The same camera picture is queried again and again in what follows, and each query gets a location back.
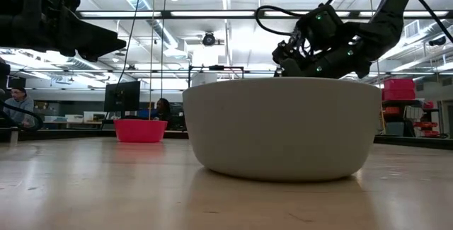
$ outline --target woman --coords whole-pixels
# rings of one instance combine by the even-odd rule
[[[154,120],[170,121],[171,107],[168,100],[161,98],[157,101],[156,110],[151,114]]]

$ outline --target white bowl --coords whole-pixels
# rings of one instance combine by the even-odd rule
[[[362,167],[381,92],[335,79],[241,79],[189,88],[183,101],[189,139],[205,167],[257,180],[312,181]]]

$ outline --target desk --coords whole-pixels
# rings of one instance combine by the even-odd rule
[[[205,170],[187,140],[21,142],[0,148],[0,222],[2,230],[451,229],[452,169],[450,151],[375,144],[354,177],[266,183]]]
[[[65,121],[45,121],[44,124],[56,125],[57,129],[70,129],[71,126],[80,125],[87,126],[87,128],[101,128],[102,122],[65,122]]]

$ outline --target computer monitor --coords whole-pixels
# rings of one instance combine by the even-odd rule
[[[140,81],[110,84],[105,87],[104,111],[125,112],[139,110]]]

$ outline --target person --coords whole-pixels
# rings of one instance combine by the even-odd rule
[[[168,100],[161,98],[157,101],[156,110],[151,112],[154,120],[170,121],[171,107]]]
[[[16,108],[20,108],[22,110],[27,110],[33,112],[33,108],[35,107],[35,102],[32,98],[27,96],[27,91],[24,88],[12,88],[11,89],[11,96],[5,101],[5,104],[14,106]],[[21,113],[15,110],[11,110],[9,108],[4,107],[3,111],[14,121],[17,123],[21,123],[22,125],[29,127],[34,125],[34,119],[32,116]]]

